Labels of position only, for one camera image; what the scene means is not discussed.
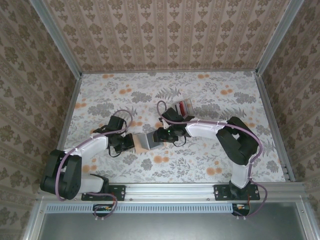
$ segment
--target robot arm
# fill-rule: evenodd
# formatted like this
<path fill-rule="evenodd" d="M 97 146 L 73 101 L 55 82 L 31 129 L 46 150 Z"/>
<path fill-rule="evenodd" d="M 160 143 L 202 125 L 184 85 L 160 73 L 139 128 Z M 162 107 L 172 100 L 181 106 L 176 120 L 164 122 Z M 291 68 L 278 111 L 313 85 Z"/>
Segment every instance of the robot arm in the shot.
<path fill-rule="evenodd" d="M 59 195 L 65 199 L 71 200 L 77 194 L 83 193 L 108 193 L 109 181 L 107 178 L 82 173 L 82 162 L 89 161 L 94 155 L 113 147 L 117 154 L 134 147 L 132 134 L 125 132 L 110 134 L 108 136 L 103 133 L 121 130 L 125 120 L 111 116 L 108 125 L 104 125 L 94 131 L 97 137 L 91 136 L 91 139 L 84 143 L 81 147 L 76 148 L 66 159 L 60 173 L 58 191 Z M 58 167 L 61 164 L 63 157 L 74 148 L 69 148 L 64 151 L 53 150 L 48 157 L 48 162 L 45 166 L 44 175 L 40 182 L 41 190 L 55 194 L 56 178 Z"/>
<path fill-rule="evenodd" d="M 237 117 L 232 117 L 229 121 L 221 122 L 233 123 L 250 131 Z M 185 129 L 191 137 L 218 138 L 226 154 L 232 161 L 231 183 L 239 189 L 243 189 L 248 184 L 250 158 L 257 151 L 258 147 L 257 142 L 252 137 L 223 125 L 191 123 L 187 124 Z M 238 139 L 234 138 L 233 135 L 239 135 Z"/>
<path fill-rule="evenodd" d="M 169 108 L 162 114 L 165 119 L 174 122 L 185 122 L 173 108 Z M 228 121 L 221 121 L 241 127 L 249 132 L 252 131 L 238 118 L 231 117 Z M 232 177 L 230 181 L 231 188 L 243 189 L 249 182 L 248 173 L 250 168 L 250 159 L 257 152 L 258 143 L 253 137 L 232 127 L 223 125 L 212 125 L 208 123 L 186 123 L 171 124 L 163 121 L 163 126 L 153 134 L 155 142 L 174 143 L 178 137 L 204 137 L 209 139 L 218 138 L 227 156 L 232 161 Z"/>

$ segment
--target pink cable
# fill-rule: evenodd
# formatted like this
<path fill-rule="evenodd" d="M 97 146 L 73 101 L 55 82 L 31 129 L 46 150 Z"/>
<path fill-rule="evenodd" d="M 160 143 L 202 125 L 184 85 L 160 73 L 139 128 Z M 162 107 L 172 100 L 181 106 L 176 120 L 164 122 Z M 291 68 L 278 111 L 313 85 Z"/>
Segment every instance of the pink cable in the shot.
<path fill-rule="evenodd" d="M 75 148 L 71 149 L 62 158 L 62 160 L 60 162 L 60 165 L 58 167 L 58 171 L 56 173 L 55 186 L 54 186 L 55 195 L 56 195 L 56 197 L 58 198 L 59 201 L 65 201 L 66 200 L 65 198 L 61 198 L 60 195 L 59 195 L 59 179 L 60 179 L 60 174 L 61 174 L 62 167 L 63 167 L 65 161 L 67 160 L 67 158 L 69 157 L 69 155 L 72 154 L 76 149 L 81 148 L 83 145 L 87 144 L 88 142 L 92 141 L 93 139 L 99 138 L 101 136 L 110 135 L 110 134 L 123 133 L 125 130 L 127 130 L 131 126 L 131 124 L 132 124 L 132 122 L 134 120 L 134 117 L 132 116 L 131 112 L 129 112 L 128 110 L 125 110 L 125 109 L 120 109 L 120 110 L 116 111 L 113 115 L 117 114 L 118 112 L 126 112 L 126 113 L 129 114 L 129 116 L 131 118 L 131 121 L 128 124 L 128 126 L 126 126 L 125 128 L 123 128 L 121 130 L 109 131 L 109 132 L 106 132 L 106 133 L 97 134 L 97 135 L 85 140 L 84 142 L 80 143 Z"/>
<path fill-rule="evenodd" d="M 264 199 L 260 205 L 260 207 L 252 214 L 249 214 L 247 216 L 245 216 L 246 218 L 247 217 L 251 217 L 251 216 L 254 216 L 262 207 L 263 205 L 265 204 L 266 200 L 267 200 L 267 196 L 268 196 L 268 191 L 267 189 L 262 186 L 261 184 L 259 183 L 256 183 L 252 180 L 251 178 L 251 171 L 252 171 L 252 165 L 254 163 L 254 161 L 261 155 L 262 151 L 263 151 L 263 146 L 259 140 L 259 138 L 256 137 L 256 135 L 254 135 L 252 132 L 242 128 L 242 127 L 239 127 L 239 126 L 235 126 L 235 125 L 232 125 L 232 124 L 228 124 L 228 123 L 224 123 L 224 122 L 218 122 L 218 121 L 208 121 L 208 120 L 193 120 L 193 121 L 170 121 L 168 119 L 166 119 L 165 117 L 163 117 L 160 113 L 160 110 L 159 110 L 159 104 L 160 103 L 163 103 L 164 104 L 164 108 L 165 110 L 167 110 L 167 104 L 163 101 L 163 100 L 160 100 L 157 102 L 156 104 L 156 110 L 159 114 L 159 116 L 165 120 L 167 123 L 170 123 L 170 124 L 197 124 L 197 123 L 203 123 L 203 124 L 212 124 L 212 125 L 222 125 L 222 126 L 226 126 L 226 127 L 230 127 L 230 128 L 233 128 L 233 129 L 238 129 L 246 134 L 248 134 L 249 136 L 251 136 L 254 140 L 256 140 L 256 142 L 258 143 L 259 145 L 259 152 L 250 160 L 250 163 L 249 163 L 249 170 L 248 170 L 248 179 L 250 182 L 252 182 L 253 184 L 256 184 L 257 186 L 261 187 L 264 191 L 265 191 L 265 196 L 264 196 Z"/>

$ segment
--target black bracket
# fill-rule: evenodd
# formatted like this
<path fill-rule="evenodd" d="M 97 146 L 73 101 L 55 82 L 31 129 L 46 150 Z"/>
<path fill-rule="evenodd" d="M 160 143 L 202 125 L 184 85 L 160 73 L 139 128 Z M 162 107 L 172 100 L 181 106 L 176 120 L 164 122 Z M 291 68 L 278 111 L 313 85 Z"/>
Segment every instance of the black bracket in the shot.
<path fill-rule="evenodd" d="M 125 200 L 126 185 L 110 185 L 108 194 L 112 194 L 116 197 L 118 202 Z M 113 201 L 111 196 L 94 196 L 90 194 L 82 194 L 82 201 Z"/>
<path fill-rule="evenodd" d="M 116 199 L 121 202 L 125 200 L 126 196 L 126 185 L 109 185 L 109 179 L 96 175 L 96 174 L 91 174 L 93 176 L 96 176 L 98 178 L 103 179 L 103 185 L 101 188 L 101 191 L 99 194 L 112 194 L 116 197 Z M 113 201 L 114 199 L 111 196 L 95 196 L 95 195 L 90 195 L 89 193 L 83 193 L 81 196 L 82 201 Z"/>
<path fill-rule="evenodd" d="M 216 201 L 247 201 L 248 196 L 250 201 L 260 200 L 260 194 L 258 186 L 254 184 L 248 184 L 243 190 L 240 191 L 235 196 L 232 193 L 232 186 L 230 184 L 217 184 L 213 186 L 214 198 Z"/>

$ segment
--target floral wallpaper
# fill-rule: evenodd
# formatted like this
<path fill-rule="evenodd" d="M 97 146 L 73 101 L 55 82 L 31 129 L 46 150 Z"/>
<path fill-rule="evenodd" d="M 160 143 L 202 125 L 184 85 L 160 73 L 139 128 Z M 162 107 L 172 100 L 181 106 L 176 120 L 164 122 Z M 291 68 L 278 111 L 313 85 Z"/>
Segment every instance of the floral wallpaper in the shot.
<path fill-rule="evenodd" d="M 129 133 L 154 131 L 162 126 L 156 110 L 159 100 L 169 107 L 188 98 L 196 117 L 219 121 L 236 116 L 260 138 L 263 154 L 253 165 L 255 181 L 285 181 L 250 71 L 84 74 L 66 147 L 86 140 L 119 109 L 133 114 Z M 119 116 L 129 120 L 126 113 Z M 167 143 L 140 154 L 125 151 L 115 158 L 106 150 L 84 161 L 82 172 L 106 176 L 111 183 L 214 183 L 230 180 L 231 163 L 217 139 L 193 137 L 182 147 Z"/>
<path fill-rule="evenodd" d="M 86 73 L 254 69 L 290 0 L 45 0 Z"/>
<path fill-rule="evenodd" d="M 295 177 L 319 220 L 320 1 L 304 1 L 262 77 Z"/>
<path fill-rule="evenodd" d="M 75 79 L 28 0 L 0 1 L 0 239 L 23 236 Z"/>

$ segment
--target floral tablecloth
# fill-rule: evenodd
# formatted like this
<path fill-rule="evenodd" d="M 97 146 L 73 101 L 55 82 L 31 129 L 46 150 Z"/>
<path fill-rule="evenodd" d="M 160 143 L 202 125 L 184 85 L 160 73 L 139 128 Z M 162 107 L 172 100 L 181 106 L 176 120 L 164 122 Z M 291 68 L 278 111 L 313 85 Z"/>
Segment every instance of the floral tablecloth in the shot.
<path fill-rule="evenodd" d="M 258 182 L 284 182 L 253 72 L 160 72 L 85 74 L 68 130 L 65 147 L 86 140 L 119 109 L 133 114 L 129 133 L 160 127 L 156 103 L 191 99 L 195 116 L 205 120 L 239 117 L 260 138 L 263 154 L 252 169 Z M 120 117 L 129 120 L 123 113 Z M 82 172 L 108 177 L 111 183 L 228 182 L 232 164 L 217 139 L 187 138 L 182 147 L 168 143 L 137 154 L 132 149 L 112 158 L 108 151 L 82 163 Z"/>

